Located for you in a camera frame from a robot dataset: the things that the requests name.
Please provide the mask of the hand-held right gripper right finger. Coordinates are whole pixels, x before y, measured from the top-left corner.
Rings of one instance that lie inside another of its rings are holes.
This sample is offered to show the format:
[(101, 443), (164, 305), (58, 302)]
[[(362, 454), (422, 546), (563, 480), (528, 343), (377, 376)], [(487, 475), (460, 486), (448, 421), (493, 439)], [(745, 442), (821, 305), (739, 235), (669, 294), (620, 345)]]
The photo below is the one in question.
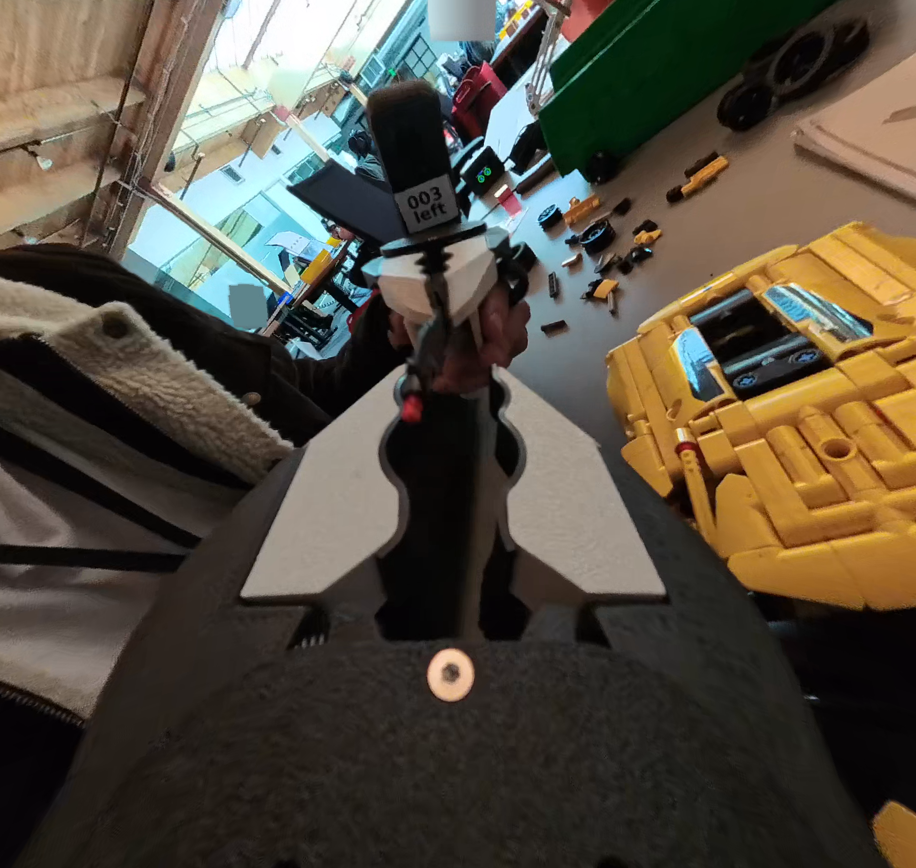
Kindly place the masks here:
[(598, 443), (506, 370), (479, 394), (478, 637), (668, 593)]

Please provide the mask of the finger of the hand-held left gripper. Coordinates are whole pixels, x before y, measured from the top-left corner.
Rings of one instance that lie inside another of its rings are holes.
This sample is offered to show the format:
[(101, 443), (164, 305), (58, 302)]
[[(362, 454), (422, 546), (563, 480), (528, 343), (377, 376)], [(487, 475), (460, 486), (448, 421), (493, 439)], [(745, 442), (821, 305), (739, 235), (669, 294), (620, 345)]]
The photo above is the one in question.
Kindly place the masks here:
[(468, 321), (498, 282), (497, 258), (487, 237), (442, 237), (438, 313), (447, 322)]
[(449, 260), (449, 253), (378, 256), (363, 265), (362, 274), (406, 326), (423, 326), (435, 318), (450, 326), (444, 281)]

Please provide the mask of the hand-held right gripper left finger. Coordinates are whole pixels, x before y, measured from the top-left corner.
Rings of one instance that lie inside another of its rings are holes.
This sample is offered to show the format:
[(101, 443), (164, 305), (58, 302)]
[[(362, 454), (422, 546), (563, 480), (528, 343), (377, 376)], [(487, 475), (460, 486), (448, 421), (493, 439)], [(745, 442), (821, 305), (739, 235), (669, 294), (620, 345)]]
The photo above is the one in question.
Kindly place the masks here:
[(239, 594), (246, 611), (316, 618), (328, 641), (382, 641), (379, 562), (405, 532), (403, 484), (385, 457), (399, 380), (383, 380), (312, 439)]

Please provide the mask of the yellow brick car model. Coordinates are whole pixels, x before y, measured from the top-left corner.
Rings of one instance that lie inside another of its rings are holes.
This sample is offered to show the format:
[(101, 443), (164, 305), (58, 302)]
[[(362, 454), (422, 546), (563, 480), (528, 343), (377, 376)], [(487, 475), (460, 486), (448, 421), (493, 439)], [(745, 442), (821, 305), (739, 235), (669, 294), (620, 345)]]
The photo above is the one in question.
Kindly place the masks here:
[(747, 589), (914, 608), (914, 237), (855, 221), (773, 249), (604, 363), (623, 459)]

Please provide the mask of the person's left hand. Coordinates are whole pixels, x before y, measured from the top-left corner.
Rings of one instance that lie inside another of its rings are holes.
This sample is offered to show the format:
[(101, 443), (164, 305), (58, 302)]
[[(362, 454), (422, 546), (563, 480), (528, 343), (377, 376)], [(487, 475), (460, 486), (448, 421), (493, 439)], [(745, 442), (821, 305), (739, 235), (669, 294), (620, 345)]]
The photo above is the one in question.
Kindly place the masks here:
[(468, 394), (488, 384), (492, 367), (508, 368), (527, 348), (531, 309), (521, 301), (510, 306), (510, 289), (497, 283), (478, 311), (481, 343), (452, 346), (433, 388), (441, 393)]

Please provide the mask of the black device green lights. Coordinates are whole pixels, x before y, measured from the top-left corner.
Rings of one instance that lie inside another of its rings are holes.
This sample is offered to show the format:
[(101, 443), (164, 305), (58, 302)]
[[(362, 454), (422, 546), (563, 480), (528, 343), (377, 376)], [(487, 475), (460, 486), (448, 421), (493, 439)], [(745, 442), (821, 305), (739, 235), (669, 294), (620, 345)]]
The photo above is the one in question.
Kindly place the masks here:
[(476, 196), (490, 191), (506, 172), (504, 161), (490, 145), (475, 151), (460, 169), (460, 177), (467, 190)]

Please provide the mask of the black angled screen back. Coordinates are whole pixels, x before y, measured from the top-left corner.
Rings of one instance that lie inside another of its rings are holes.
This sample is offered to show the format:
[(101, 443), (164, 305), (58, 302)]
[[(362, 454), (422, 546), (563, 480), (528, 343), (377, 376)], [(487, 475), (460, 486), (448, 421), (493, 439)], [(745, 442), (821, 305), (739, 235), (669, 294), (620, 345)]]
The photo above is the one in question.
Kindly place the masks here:
[(390, 189), (331, 161), (287, 191), (316, 214), (377, 246), (406, 237), (406, 227)]

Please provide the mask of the pile of small black yellow pieces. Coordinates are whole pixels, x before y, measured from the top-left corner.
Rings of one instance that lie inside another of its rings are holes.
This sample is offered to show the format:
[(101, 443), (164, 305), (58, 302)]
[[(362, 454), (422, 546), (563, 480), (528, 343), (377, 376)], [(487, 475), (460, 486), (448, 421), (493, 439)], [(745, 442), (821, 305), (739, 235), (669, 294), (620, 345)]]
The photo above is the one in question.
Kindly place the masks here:
[[(717, 152), (708, 154), (703, 159), (694, 163), (685, 173), (685, 182), (676, 185), (666, 192), (666, 201), (676, 205), (693, 197), (697, 192), (707, 187), (729, 167), (728, 157)], [(623, 255), (605, 256), (601, 263), (596, 265), (594, 278), (589, 287), (581, 295), (581, 300), (589, 302), (604, 302), (613, 316), (617, 314), (615, 291), (616, 279), (609, 279), (607, 273), (615, 270), (626, 275), (635, 266), (644, 263), (653, 255), (653, 245), (662, 236), (662, 230), (656, 221), (645, 220), (639, 223), (632, 233), (632, 244)], [(615, 230), (607, 217), (592, 222), (580, 233), (575, 233), (567, 240), (567, 244), (581, 246), (582, 252), (600, 255), (605, 252), (615, 238)]]

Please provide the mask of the black fleece-lined jacket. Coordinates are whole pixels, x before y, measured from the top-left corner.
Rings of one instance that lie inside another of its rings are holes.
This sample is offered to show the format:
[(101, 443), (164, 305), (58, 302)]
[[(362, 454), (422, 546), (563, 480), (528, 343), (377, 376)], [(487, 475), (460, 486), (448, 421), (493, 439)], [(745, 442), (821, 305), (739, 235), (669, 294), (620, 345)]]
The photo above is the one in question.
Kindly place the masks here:
[[(167, 459), (169, 439), (234, 475), (248, 488), (223, 520), (323, 430), (302, 425), (292, 360), (275, 340), (239, 331), (104, 256), (54, 244), (2, 250), (1, 379), (11, 373), (123, 442), (134, 414), (161, 433), (140, 436), (138, 450), (178, 468)], [(183, 556), (101, 565), (166, 577), (205, 537)], [(52, 805), (94, 709), (80, 717), (2, 681), (2, 866), (16, 862)]]

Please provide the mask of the white shirt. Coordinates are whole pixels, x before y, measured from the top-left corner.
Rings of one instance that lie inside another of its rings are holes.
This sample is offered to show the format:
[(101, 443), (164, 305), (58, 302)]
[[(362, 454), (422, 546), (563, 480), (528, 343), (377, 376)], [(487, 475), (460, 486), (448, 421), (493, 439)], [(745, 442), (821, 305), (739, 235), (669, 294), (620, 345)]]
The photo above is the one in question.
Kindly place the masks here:
[(247, 491), (165, 439), (174, 468), (2, 372), (2, 681), (88, 717), (160, 574), (103, 568), (179, 557)]

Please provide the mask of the green plastic bin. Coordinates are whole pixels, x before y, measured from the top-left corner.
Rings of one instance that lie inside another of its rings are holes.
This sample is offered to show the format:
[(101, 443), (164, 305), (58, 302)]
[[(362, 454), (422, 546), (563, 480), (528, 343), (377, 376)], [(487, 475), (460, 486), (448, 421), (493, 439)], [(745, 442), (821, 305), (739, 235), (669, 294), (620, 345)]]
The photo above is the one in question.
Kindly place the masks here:
[(614, 0), (552, 63), (539, 124), (556, 170), (622, 159), (837, 0)]

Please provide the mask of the open instruction booklet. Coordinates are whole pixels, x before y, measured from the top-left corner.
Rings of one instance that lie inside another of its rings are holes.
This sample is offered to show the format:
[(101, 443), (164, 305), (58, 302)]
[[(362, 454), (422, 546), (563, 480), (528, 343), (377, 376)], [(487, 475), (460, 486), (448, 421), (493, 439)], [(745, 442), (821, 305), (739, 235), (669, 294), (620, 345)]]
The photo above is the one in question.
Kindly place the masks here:
[(915, 199), (915, 57), (801, 120), (797, 147)]

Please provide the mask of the small yellow brick piece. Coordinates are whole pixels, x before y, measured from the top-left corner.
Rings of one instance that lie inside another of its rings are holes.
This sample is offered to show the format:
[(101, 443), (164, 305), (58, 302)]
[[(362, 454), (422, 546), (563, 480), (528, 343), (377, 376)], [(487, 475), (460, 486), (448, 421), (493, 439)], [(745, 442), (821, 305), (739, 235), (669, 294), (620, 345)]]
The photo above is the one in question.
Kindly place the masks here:
[(891, 867), (915, 867), (915, 812), (889, 800), (872, 819), (876, 846)]

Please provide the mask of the white lattice bracket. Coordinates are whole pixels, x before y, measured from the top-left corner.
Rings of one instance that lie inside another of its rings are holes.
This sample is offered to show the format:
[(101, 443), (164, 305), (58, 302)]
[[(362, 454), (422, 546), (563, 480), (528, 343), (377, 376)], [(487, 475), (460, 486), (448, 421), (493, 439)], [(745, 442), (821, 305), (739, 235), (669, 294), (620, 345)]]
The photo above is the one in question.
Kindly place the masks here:
[(539, 2), (546, 4), (549, 18), (541, 37), (531, 77), (525, 85), (526, 106), (531, 117), (535, 119), (539, 117), (545, 102), (552, 96), (552, 93), (545, 91), (547, 79), (549, 78), (553, 57), (562, 34), (562, 25), (571, 14), (573, 0), (560, 0), (559, 2), (539, 0)]

